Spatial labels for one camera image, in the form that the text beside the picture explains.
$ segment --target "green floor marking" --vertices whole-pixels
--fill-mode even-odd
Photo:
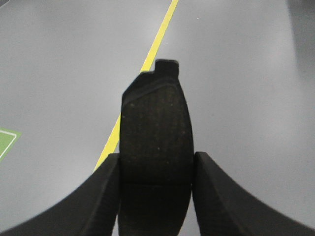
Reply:
[[[20,137],[21,133],[0,128],[0,162],[5,155],[10,151],[16,140]]]

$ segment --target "white border line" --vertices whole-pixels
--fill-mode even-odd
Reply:
[[[1,153],[0,155],[0,159],[2,158],[2,156],[5,154],[5,152],[9,149],[9,147],[11,146],[11,144],[14,142],[14,140],[16,139],[17,135],[14,133],[10,133],[4,130],[0,130],[0,133],[4,133],[4,134],[8,134],[8,135],[12,135],[14,138],[12,139],[12,141],[10,142],[10,144],[6,147],[6,149],[3,151],[3,153]]]

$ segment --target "yellow floor line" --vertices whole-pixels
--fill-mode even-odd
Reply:
[[[172,19],[172,16],[174,14],[174,11],[176,9],[177,3],[179,0],[172,0],[166,15],[162,21],[162,24],[160,25],[158,32],[156,34],[156,37],[151,45],[151,48],[148,52],[148,55],[141,67],[140,72],[142,71],[149,71],[151,68],[151,65],[157,55],[158,52],[158,48],[161,45],[162,39],[165,35],[166,29],[169,25],[169,22]],[[108,154],[111,154],[115,151],[118,141],[119,141],[119,130],[120,130],[120,115],[118,116],[116,123],[114,125],[114,128],[105,144],[105,147],[103,149],[102,154],[100,155],[97,164],[94,168],[94,171],[103,163],[103,161],[106,159],[106,157],[108,156]]]

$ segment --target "black object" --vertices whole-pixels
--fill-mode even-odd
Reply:
[[[110,236],[120,198],[118,157],[109,155],[68,197],[0,236]]]
[[[0,236],[176,236],[190,200],[202,236],[315,236],[193,155],[178,63],[157,60],[123,94],[120,154],[54,207]]]
[[[193,200],[202,236],[315,236],[232,180],[205,152],[195,154]]]
[[[178,63],[157,60],[123,94],[121,236],[176,236],[189,205],[193,141]]]

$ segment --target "gray floor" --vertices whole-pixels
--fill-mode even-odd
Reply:
[[[93,171],[170,0],[11,0],[0,8],[0,231]],[[195,150],[315,228],[315,4],[180,0],[157,58],[177,59]],[[198,235],[190,205],[181,236]]]

